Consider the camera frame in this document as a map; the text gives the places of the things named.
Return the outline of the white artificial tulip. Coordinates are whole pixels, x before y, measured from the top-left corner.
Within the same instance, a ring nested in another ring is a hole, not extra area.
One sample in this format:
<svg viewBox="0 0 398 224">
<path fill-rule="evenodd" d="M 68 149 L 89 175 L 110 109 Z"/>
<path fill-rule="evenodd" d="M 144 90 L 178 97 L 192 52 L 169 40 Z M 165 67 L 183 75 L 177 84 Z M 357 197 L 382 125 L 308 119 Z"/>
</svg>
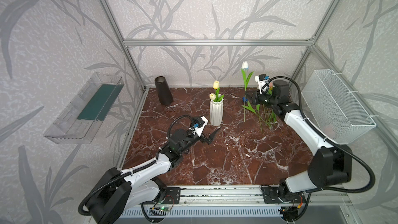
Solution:
<svg viewBox="0 0 398 224">
<path fill-rule="evenodd" d="M 241 69 L 240 69 L 240 71 L 241 71 L 241 74 L 242 74 L 242 77 L 243 77 L 244 91 L 245 91 L 245 92 L 246 92 L 246 90 L 247 90 L 248 84 L 249 84 L 250 79 L 251 79 L 252 74 L 253 74 L 253 72 L 251 72 L 251 73 L 248 74 L 248 69 L 249 69 L 248 62 L 247 62 L 247 61 L 244 61 L 244 62 L 241 64 Z M 244 102 L 244 106 L 246 106 L 247 100 L 246 100 L 246 95 L 245 95 L 245 94 L 244 94 L 244 96 L 243 96 L 243 102 Z M 246 109 L 244 109 L 244 122 L 246 122 Z"/>
</svg>

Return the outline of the yellow artificial tulip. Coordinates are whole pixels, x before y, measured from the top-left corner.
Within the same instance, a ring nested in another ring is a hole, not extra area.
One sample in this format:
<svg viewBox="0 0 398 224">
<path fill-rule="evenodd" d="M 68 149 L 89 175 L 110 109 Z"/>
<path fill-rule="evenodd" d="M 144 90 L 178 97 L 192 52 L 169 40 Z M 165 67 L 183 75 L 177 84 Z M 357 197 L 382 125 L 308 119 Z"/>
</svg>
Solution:
<svg viewBox="0 0 398 224">
<path fill-rule="evenodd" d="M 220 83 L 219 83 L 219 81 L 214 81 L 214 83 L 213 83 L 213 88 L 214 88 L 214 90 L 215 90 L 215 94 L 219 94 L 219 90 L 220 90 Z"/>
</svg>

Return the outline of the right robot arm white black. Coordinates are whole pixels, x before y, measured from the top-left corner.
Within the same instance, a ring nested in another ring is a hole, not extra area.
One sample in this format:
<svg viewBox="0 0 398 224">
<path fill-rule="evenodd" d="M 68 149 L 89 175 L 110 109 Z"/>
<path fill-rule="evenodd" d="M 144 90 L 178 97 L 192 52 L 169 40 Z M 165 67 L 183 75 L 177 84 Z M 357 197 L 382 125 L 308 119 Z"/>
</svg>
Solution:
<svg viewBox="0 0 398 224">
<path fill-rule="evenodd" d="M 272 94 L 252 90 L 245 93 L 248 106 L 263 105 L 271 108 L 304 141 L 313 154 L 307 170 L 280 181 L 280 194 L 295 194 L 303 191 L 324 190 L 351 180 L 352 158 L 341 149 L 326 142 L 322 132 L 304 117 L 300 106 L 291 102 L 289 85 L 283 80 L 274 83 Z"/>
</svg>

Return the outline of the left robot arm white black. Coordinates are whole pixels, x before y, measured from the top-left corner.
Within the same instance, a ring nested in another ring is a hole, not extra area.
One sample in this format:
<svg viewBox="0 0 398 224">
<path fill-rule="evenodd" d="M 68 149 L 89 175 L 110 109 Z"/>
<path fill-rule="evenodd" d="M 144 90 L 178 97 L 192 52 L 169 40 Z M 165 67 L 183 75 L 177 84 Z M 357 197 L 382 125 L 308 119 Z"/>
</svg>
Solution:
<svg viewBox="0 0 398 224">
<path fill-rule="evenodd" d="M 111 168 L 105 172 L 91 192 L 81 201 L 78 213 L 92 216 L 98 224 L 113 224 L 121 214 L 144 202 L 159 201 L 166 186 L 158 179 L 177 167 L 183 153 L 197 142 L 211 144 L 217 132 L 209 136 L 203 128 L 178 129 L 168 138 L 156 156 L 130 169 Z"/>
</svg>

